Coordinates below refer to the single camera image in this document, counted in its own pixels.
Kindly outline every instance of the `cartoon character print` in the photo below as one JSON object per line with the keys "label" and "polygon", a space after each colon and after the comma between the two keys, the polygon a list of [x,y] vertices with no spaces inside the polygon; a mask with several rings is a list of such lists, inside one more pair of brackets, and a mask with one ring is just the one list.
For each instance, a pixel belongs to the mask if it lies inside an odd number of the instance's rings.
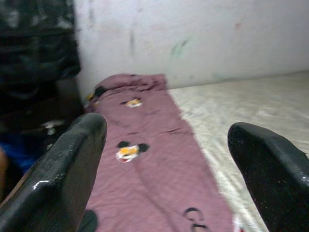
{"label": "cartoon character print", "polygon": [[129,142],[121,141],[118,144],[119,150],[116,153],[116,158],[121,163],[127,163],[135,159],[141,152],[145,152],[148,149],[147,144],[129,145]]}
{"label": "cartoon character print", "polygon": [[125,104],[127,107],[130,107],[130,108],[135,108],[135,107],[140,107],[143,105],[143,102],[141,101],[140,98],[133,98],[132,100],[130,101],[124,101],[120,104]]}

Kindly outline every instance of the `mattress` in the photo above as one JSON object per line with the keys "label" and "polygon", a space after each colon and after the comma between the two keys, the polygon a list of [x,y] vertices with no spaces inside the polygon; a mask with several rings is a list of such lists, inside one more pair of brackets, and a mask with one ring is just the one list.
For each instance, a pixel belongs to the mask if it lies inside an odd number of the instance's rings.
{"label": "mattress", "polygon": [[169,91],[192,126],[220,192],[246,232],[267,232],[227,147],[235,122],[268,128],[309,153],[309,73]]}

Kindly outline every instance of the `green mark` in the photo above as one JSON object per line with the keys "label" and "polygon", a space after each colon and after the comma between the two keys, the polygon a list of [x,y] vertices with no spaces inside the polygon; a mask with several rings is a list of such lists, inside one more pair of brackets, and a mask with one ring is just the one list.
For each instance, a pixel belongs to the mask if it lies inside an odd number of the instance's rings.
{"label": "green mark", "polygon": [[183,48],[188,44],[189,39],[186,39],[182,42],[175,44],[170,52],[170,55],[174,58],[180,58],[183,53]]}

